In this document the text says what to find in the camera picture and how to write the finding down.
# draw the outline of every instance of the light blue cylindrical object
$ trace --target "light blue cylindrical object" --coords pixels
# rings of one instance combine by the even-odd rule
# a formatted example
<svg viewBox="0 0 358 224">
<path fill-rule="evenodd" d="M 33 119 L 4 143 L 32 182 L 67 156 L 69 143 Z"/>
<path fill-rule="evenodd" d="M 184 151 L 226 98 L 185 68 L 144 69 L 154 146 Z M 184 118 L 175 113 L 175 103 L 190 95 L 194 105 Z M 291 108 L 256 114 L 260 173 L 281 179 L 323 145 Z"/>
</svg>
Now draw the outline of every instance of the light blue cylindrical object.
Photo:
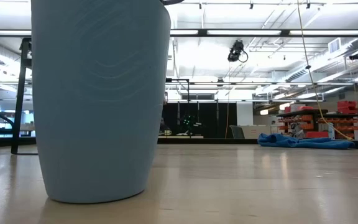
<svg viewBox="0 0 358 224">
<path fill-rule="evenodd" d="M 170 35 L 159 0 L 33 0 L 34 115 L 51 199 L 108 202 L 145 189 Z"/>
</svg>

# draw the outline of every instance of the desk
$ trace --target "desk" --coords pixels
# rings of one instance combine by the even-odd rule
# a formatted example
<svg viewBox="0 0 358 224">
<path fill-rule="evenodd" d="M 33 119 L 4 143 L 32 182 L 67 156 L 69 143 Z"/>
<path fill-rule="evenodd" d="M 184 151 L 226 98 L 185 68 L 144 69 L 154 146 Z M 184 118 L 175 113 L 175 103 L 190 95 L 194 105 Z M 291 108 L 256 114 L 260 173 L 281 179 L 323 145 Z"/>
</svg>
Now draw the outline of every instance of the desk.
<svg viewBox="0 0 358 224">
<path fill-rule="evenodd" d="M 203 139 L 204 136 L 159 136 L 160 138 L 167 138 L 167 139 Z"/>
</svg>

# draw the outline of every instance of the wooden floor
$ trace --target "wooden floor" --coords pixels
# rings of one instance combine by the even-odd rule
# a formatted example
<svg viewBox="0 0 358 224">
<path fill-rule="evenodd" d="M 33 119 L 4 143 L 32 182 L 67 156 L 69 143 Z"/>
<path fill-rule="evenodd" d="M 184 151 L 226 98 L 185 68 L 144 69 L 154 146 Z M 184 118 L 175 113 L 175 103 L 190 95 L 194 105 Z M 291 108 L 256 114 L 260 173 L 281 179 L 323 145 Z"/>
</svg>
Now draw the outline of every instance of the wooden floor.
<svg viewBox="0 0 358 224">
<path fill-rule="evenodd" d="M 145 192 L 73 205 L 48 199 L 38 156 L 0 149 L 0 223 L 358 224 L 358 150 L 158 145 Z"/>
</svg>

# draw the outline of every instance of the chair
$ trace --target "chair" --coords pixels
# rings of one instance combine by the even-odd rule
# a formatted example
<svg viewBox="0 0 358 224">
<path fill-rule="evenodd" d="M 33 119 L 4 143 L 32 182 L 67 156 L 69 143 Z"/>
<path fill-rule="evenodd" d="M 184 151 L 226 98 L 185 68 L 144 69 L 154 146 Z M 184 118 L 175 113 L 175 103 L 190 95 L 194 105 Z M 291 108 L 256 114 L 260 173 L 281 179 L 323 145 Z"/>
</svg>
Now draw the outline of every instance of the chair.
<svg viewBox="0 0 358 224">
<path fill-rule="evenodd" d="M 236 125 L 230 125 L 231 132 L 233 133 L 233 138 L 235 139 L 245 139 L 242 128 Z"/>
</svg>

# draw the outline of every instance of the blue tarp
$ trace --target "blue tarp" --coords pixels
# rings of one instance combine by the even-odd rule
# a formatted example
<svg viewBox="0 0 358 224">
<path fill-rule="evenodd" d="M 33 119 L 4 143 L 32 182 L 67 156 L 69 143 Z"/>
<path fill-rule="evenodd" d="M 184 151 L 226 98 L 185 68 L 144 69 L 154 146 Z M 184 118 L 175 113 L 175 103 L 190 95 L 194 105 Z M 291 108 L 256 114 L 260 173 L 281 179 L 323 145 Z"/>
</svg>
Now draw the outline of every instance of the blue tarp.
<svg viewBox="0 0 358 224">
<path fill-rule="evenodd" d="M 316 149 L 348 149 L 354 146 L 351 141 L 335 141 L 329 138 L 299 140 L 282 134 L 260 134 L 258 143 L 270 147 L 306 147 Z"/>
</svg>

